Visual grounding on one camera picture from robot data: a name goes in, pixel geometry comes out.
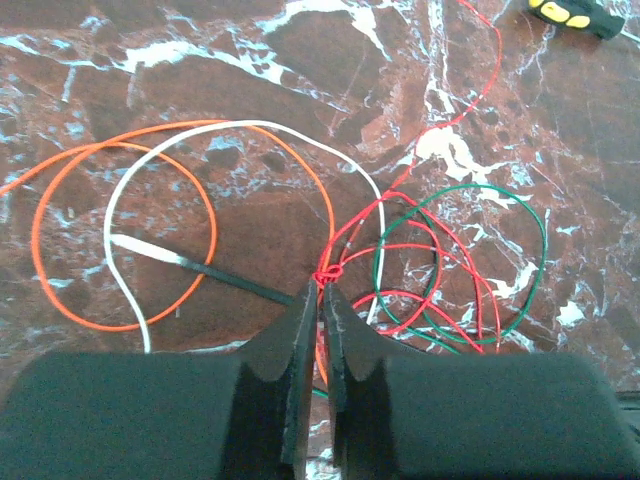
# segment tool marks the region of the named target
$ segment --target screwdriver handle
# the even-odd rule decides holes
[[[528,0],[531,12],[541,20],[560,27],[592,33],[604,40],[615,37],[624,27],[624,18],[608,13],[592,0]]]

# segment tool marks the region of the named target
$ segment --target screwdriver shaft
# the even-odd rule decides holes
[[[632,35],[629,32],[625,32],[624,30],[620,32],[620,35],[624,35],[625,37],[630,38],[631,40],[633,40],[634,42],[640,45],[640,37],[636,37],[635,35]]]

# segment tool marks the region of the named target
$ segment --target marble tabletop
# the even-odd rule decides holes
[[[639,1],[606,4],[640,35]],[[640,47],[557,31],[519,0],[487,0],[478,9],[502,32],[501,74],[459,125],[432,131],[403,189],[424,198],[462,182],[491,183],[527,199],[547,227],[549,258],[531,311],[503,350],[576,352],[614,388],[639,388]],[[454,0],[8,0],[0,7],[0,52],[3,184],[62,150],[127,130],[256,118],[344,151],[384,188],[426,126],[476,98],[497,48],[492,31]],[[338,225],[373,200],[342,162],[283,139],[328,185]],[[313,272],[328,228],[304,170],[244,130],[201,136],[172,154],[215,204],[214,263],[294,294]],[[54,195],[43,224],[51,285],[72,311],[105,324],[133,321],[104,262],[101,222],[115,183],[138,156],[114,149],[90,158]],[[59,168],[0,198],[0,395],[44,352],[141,348],[138,333],[83,328],[43,294],[31,222]],[[535,223],[516,205],[477,192],[452,194],[433,211],[471,246],[508,321],[540,260]],[[203,259],[209,242],[196,190],[160,164],[135,177],[115,222],[118,231],[193,258]],[[364,241],[376,238],[372,223]],[[118,258],[149,314],[194,278],[125,251]],[[370,290],[370,269],[363,261],[346,273],[349,295]],[[412,289],[430,269],[424,254],[390,255],[384,283]],[[472,300],[472,283],[451,272],[443,308],[463,318],[473,313]],[[281,311],[205,281],[151,333],[158,350],[224,351]],[[310,455],[320,458],[310,461],[309,476],[333,478],[323,460],[330,455],[327,409],[314,402]]]

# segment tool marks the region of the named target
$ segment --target green wire loop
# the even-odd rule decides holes
[[[520,205],[522,205],[527,212],[534,218],[534,220],[536,221],[536,223],[538,224],[538,228],[540,230],[540,235],[542,237],[542,252],[540,255],[540,264],[538,266],[538,273],[536,274],[534,281],[533,281],[533,285],[531,286],[531,289],[529,290],[529,294],[527,295],[527,300],[525,301],[524,305],[522,306],[522,309],[520,310],[520,313],[518,314],[518,317],[515,319],[515,321],[507,328],[505,328],[501,335],[505,336],[508,335],[510,332],[512,332],[513,330],[515,330],[516,328],[518,328],[518,326],[520,325],[520,323],[522,323],[522,320],[524,319],[524,317],[527,315],[527,313],[529,313],[529,309],[531,308],[531,304],[533,303],[533,299],[535,297],[536,291],[538,289],[538,286],[540,285],[540,281],[542,280],[542,275],[544,273],[544,266],[547,262],[547,250],[548,250],[548,245],[547,245],[547,231],[546,228],[544,226],[544,223],[542,222],[542,220],[540,219],[540,217],[538,216],[538,214],[533,210],[533,208],[531,208],[531,206],[525,202],[524,200],[521,200],[517,195],[509,192],[508,190],[505,190],[504,188],[501,187],[496,187],[494,185],[481,185],[481,184],[462,184],[462,185],[455,185],[453,187],[449,187],[449,188],[445,188],[444,190],[440,190],[439,192],[436,192],[435,194],[431,195],[430,197],[426,198],[425,200],[423,200],[422,202],[420,202],[416,207],[412,208],[404,217],[399,218],[398,220],[396,220],[395,222],[393,222],[388,228],[387,230],[384,232],[384,234],[382,235],[382,237],[380,237],[380,241],[378,242],[378,246],[376,248],[375,251],[375,255],[374,255],[374,260],[373,260],[373,284],[376,284],[376,277],[378,275],[378,269],[380,268],[380,252],[382,251],[382,248],[384,247],[384,244],[387,240],[387,238],[389,237],[389,235],[391,235],[391,233],[402,223],[406,222],[407,220],[409,220],[413,215],[415,215],[416,213],[420,213],[423,218],[425,219],[425,221],[427,222],[427,225],[433,229],[433,223],[431,222],[431,220],[429,219],[429,217],[427,217],[426,215],[424,215],[420,209],[422,209],[425,205],[427,205],[428,203],[432,202],[433,200],[435,200],[436,198],[441,197],[442,195],[446,195],[447,193],[456,191],[456,190],[462,190],[462,189],[472,189],[472,188],[480,188],[480,189],[489,189],[489,190],[495,190],[496,192],[499,192],[513,200],[515,200],[516,202],[518,202]],[[440,258],[439,255],[437,254],[437,252],[435,252],[435,268],[439,267],[439,262],[440,262]],[[435,283],[435,275],[431,276],[431,279],[429,280],[429,283],[427,284],[427,287],[425,289],[424,292],[424,296],[428,296],[429,293],[431,292],[431,290],[434,287],[434,283]],[[384,302],[384,298],[382,293],[380,292],[380,289],[377,288],[377,286],[375,287],[375,293],[376,296],[378,297],[378,302],[380,303],[380,305],[382,305],[383,310],[385,311],[385,313],[389,316],[389,318],[391,318],[391,320],[393,320],[396,324],[400,325],[402,322],[393,314],[391,313],[391,311],[389,310],[389,308],[387,307],[387,305]],[[459,335],[454,335],[451,334],[449,332],[447,332],[446,330],[444,330],[442,327],[440,327],[439,325],[436,324],[435,321],[433,321],[433,319],[431,317],[429,317],[429,315],[426,312],[423,312],[423,316],[425,318],[425,320],[435,329],[436,332],[438,332],[440,335],[442,335],[443,337],[454,341],[454,342],[458,342],[458,343],[463,343],[463,344],[468,344],[468,342],[460,337]],[[453,347],[447,345],[446,343],[435,339],[434,337],[431,337],[429,335],[426,335],[412,327],[407,328],[407,330],[409,332],[411,332],[412,334],[424,338],[425,340],[429,340],[433,343],[435,343],[436,345],[439,345],[442,348],[445,348],[446,350],[453,352],[453,353],[459,353],[456,349],[454,349]],[[496,337],[489,337],[489,338],[483,338],[481,340],[476,340],[475,342],[478,344],[488,344],[488,343],[493,343],[497,340]]]

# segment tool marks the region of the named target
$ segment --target orange wire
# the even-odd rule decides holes
[[[104,331],[104,332],[124,332],[124,331],[131,331],[131,330],[135,330],[135,329],[139,328],[138,324],[123,325],[123,326],[115,327],[115,326],[105,326],[105,325],[100,325],[100,324],[96,324],[96,323],[93,323],[93,322],[89,322],[89,321],[87,321],[87,320],[75,315],[68,308],[66,308],[66,306],[58,299],[58,297],[56,296],[55,292],[53,291],[53,289],[49,285],[48,279],[46,277],[46,272],[45,272],[45,269],[44,269],[44,265],[43,265],[43,262],[42,262],[41,252],[40,252],[40,228],[42,226],[42,219],[43,219],[44,214],[46,212],[46,207],[47,207],[47,205],[48,205],[48,203],[49,203],[49,201],[51,199],[51,196],[56,191],[56,189],[58,188],[60,183],[71,172],[71,170],[73,170],[80,162],[82,162],[83,160],[87,159],[90,155],[92,155],[92,154],[94,154],[94,153],[96,153],[96,152],[98,152],[98,151],[100,151],[100,150],[102,150],[104,148],[119,146],[119,147],[126,147],[126,148],[135,148],[135,149],[146,151],[146,152],[151,150],[148,147],[144,147],[144,146],[133,144],[133,143],[124,143],[124,142],[121,142],[121,140],[127,140],[127,139],[132,138],[132,137],[137,137],[137,136],[148,134],[148,133],[160,132],[160,131],[164,131],[164,130],[185,128],[185,127],[197,127],[197,126],[203,126],[203,125],[211,125],[211,124],[214,124],[214,123],[220,123],[220,122],[224,122],[224,121],[225,120],[193,120],[193,121],[186,121],[186,122],[169,123],[169,124],[164,124],[164,125],[156,125],[156,126],[153,126],[153,127],[147,127],[147,128],[142,128],[142,129],[139,129],[139,130],[134,130],[132,132],[127,132],[127,133],[118,135],[116,137],[113,137],[113,138],[111,138],[109,140],[106,140],[104,142],[93,143],[93,144],[89,144],[89,145],[75,147],[75,148],[72,148],[71,150],[68,150],[66,152],[62,152],[62,153],[59,153],[57,155],[54,155],[53,157],[45,160],[44,162],[40,163],[39,165],[37,165],[36,167],[34,167],[30,171],[28,171],[24,175],[20,176],[18,179],[14,180],[13,182],[11,182],[11,183],[9,183],[7,185],[4,185],[3,187],[0,188],[0,196],[5,195],[9,191],[13,190],[17,186],[19,186],[19,185],[23,184],[24,182],[28,181],[30,178],[32,178],[33,176],[37,175],[39,172],[41,172],[42,170],[46,169],[47,167],[53,165],[54,163],[56,163],[56,162],[58,162],[60,160],[63,160],[65,158],[68,158],[68,157],[70,157],[70,156],[72,156],[72,155],[74,155],[76,153],[79,153],[79,155],[77,157],[75,157],[73,160],[71,160],[71,162],[69,162],[67,165],[65,165],[65,167],[55,176],[55,178],[51,181],[51,183],[49,184],[49,186],[45,190],[45,192],[44,192],[44,194],[43,194],[43,196],[42,196],[42,198],[40,200],[40,203],[38,204],[38,207],[36,209],[36,213],[34,215],[33,231],[32,231],[32,235],[31,235],[31,252],[32,252],[32,255],[33,255],[33,262],[34,262],[34,265],[36,267],[36,271],[37,271],[38,276],[40,278],[40,283],[42,284],[42,287],[43,287],[43,289],[45,291],[45,294],[47,295],[47,297],[49,298],[51,303],[61,313],[63,313],[67,318],[69,318],[69,319],[73,320],[74,322],[79,323],[79,324],[81,324],[81,325],[83,325],[85,327],[93,328],[93,329]],[[300,157],[289,145],[284,143],[282,140],[280,140],[280,138],[278,138],[277,136],[275,136],[271,132],[263,130],[262,128],[259,128],[259,127],[251,127],[250,126],[250,127],[246,127],[246,128],[249,128],[251,130],[254,130],[254,131],[258,132],[258,133],[261,133],[261,134],[267,136],[268,138],[271,138],[274,142],[276,142],[284,150],[286,150],[290,155],[292,155],[295,158],[295,160],[311,176],[311,178],[313,179],[315,184],[318,186],[318,189],[320,190],[320,193],[322,194],[322,197],[323,197],[323,199],[325,201],[325,204],[326,204],[326,207],[327,207],[327,213],[328,213],[328,216],[329,216],[329,239],[331,239],[335,234],[335,215],[334,215],[334,212],[333,212],[333,206],[331,204],[331,200],[329,198],[329,195],[328,195],[324,185],[322,184],[322,181],[317,176],[317,174],[302,159],[302,157]],[[213,256],[214,256],[214,253],[215,253],[215,247],[216,247],[216,239],[217,239],[217,230],[216,230],[216,223],[215,223],[215,212],[213,210],[213,206],[211,205],[210,201],[208,200],[204,188],[202,187],[202,185],[200,185],[200,183],[197,181],[195,176],[193,176],[193,174],[191,174],[185,167],[183,167],[181,164],[179,164],[175,160],[171,159],[170,157],[168,157],[168,156],[166,156],[164,154],[160,154],[158,156],[160,158],[162,158],[163,160],[168,161],[169,163],[174,165],[176,168],[178,168],[182,173],[184,173],[194,183],[194,185],[198,189],[200,195],[202,195],[202,197],[203,197],[203,199],[205,201],[205,205],[207,206],[207,211],[208,211],[209,217],[211,219],[211,243],[210,243],[210,247],[209,247],[209,252],[207,253],[207,258],[205,260],[205,263],[209,264],[213,260]],[[328,264],[329,264],[329,257],[327,256],[325,267],[328,266]],[[161,320],[162,318],[164,318],[167,315],[169,315],[170,313],[172,313],[176,308],[178,308],[182,303],[184,303],[184,301],[195,291],[195,289],[198,287],[198,285],[200,284],[200,282],[202,281],[203,278],[204,278],[204,275],[198,275],[198,277],[196,277],[195,281],[191,284],[191,286],[187,289],[187,291],[176,302],[174,302],[170,307],[168,307],[167,309],[165,309],[163,312],[159,313],[155,317],[147,320],[147,323],[148,324],[155,323],[158,320]]]

